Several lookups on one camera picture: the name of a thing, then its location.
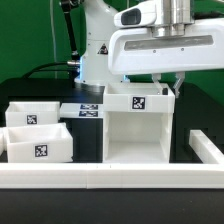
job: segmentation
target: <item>green wall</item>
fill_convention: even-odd
[[[54,18],[57,42],[57,60],[70,59],[67,30],[59,0],[54,0]],[[118,10],[126,7],[126,0],[105,0]],[[195,0],[195,11],[220,10],[224,3],[216,0]],[[77,31],[79,52],[84,53],[85,29],[82,8],[73,10],[72,19]],[[12,77],[21,77],[32,68],[53,62],[53,41],[50,20],[50,0],[10,0],[0,2],[0,82]],[[149,76],[133,77],[133,81],[149,81]],[[164,75],[164,81],[173,80]],[[215,100],[224,105],[224,71],[203,71],[187,73],[187,82],[195,83]]]

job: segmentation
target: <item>open box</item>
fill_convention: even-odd
[[[109,84],[104,92],[105,163],[169,163],[175,96],[154,84]]]
[[[72,137],[65,124],[4,128],[9,163],[72,162]]]
[[[56,124],[59,107],[59,102],[10,102],[5,113],[6,126]]]

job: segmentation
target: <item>white box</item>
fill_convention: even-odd
[[[9,163],[72,162],[73,140],[65,124],[4,128]]]
[[[4,151],[4,135],[3,135],[3,129],[0,128],[0,156]]]
[[[10,102],[5,113],[6,126],[56,124],[59,107],[59,102]]]
[[[154,84],[106,87],[104,163],[169,163],[175,96],[162,86],[168,95],[158,95]]]

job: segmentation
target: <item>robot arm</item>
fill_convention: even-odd
[[[154,74],[175,72],[177,82],[174,89],[178,97],[185,71],[224,68],[224,19],[194,22],[190,0],[142,2],[138,8],[144,9],[140,10],[141,14],[152,2],[156,5],[154,23],[144,27],[141,26],[141,21],[131,27],[124,23],[123,27],[119,25],[122,29],[114,33],[110,40],[109,69],[115,75],[155,76]],[[127,12],[126,10],[115,16],[115,24],[118,24],[117,18],[122,18]]]

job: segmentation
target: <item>black cable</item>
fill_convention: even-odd
[[[41,70],[43,68],[54,67],[54,66],[58,66],[58,65],[67,65],[67,62],[53,62],[53,63],[48,63],[48,64],[40,65],[40,66],[32,69],[31,71],[25,73],[22,76],[22,78],[23,79],[29,78],[36,71],[39,71],[39,70]]]

